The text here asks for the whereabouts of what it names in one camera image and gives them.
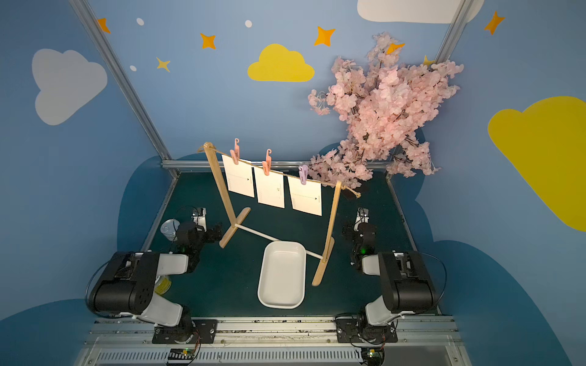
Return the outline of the purple clothespin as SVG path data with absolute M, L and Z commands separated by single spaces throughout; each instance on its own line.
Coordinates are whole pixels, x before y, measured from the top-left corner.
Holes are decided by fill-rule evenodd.
M 306 185 L 307 180 L 308 180 L 308 166 L 307 165 L 299 166 L 298 176 L 299 176 L 300 183 L 302 185 Z

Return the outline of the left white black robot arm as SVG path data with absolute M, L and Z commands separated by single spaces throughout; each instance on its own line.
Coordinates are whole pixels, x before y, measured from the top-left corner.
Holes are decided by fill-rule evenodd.
M 195 271 L 204 246 L 222 238 L 222 225 L 204 229 L 184 222 L 176 235 L 173 253 L 116 252 L 96 270 L 99 278 L 90 278 L 85 290 L 87 308 L 98 317 L 133 317 L 154 324 L 155 344 L 202 344 L 190 309 L 157 294 L 157 280 Z

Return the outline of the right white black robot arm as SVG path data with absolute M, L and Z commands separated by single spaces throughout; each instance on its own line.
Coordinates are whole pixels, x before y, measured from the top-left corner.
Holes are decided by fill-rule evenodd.
M 378 252 L 372 224 L 347 224 L 343 235 L 353 242 L 350 264 L 357 271 L 379 278 L 381 295 L 358 314 L 335 319 L 339 343 L 381 346 L 398 341 L 398 320 L 436 308 L 437 294 L 418 251 Z

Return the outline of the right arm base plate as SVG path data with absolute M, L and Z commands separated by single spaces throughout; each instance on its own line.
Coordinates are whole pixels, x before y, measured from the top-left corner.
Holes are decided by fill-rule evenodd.
M 358 315 L 343 315 L 335 317 L 338 343 L 371 344 L 374 346 L 398 341 L 397 329 L 394 323 L 373 326 L 366 317 Z

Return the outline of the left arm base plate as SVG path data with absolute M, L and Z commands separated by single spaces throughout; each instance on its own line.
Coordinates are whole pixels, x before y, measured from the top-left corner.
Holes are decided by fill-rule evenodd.
M 152 343 L 156 345 L 212 344 L 218 328 L 215 319 L 191 319 L 174 327 L 156 326 Z

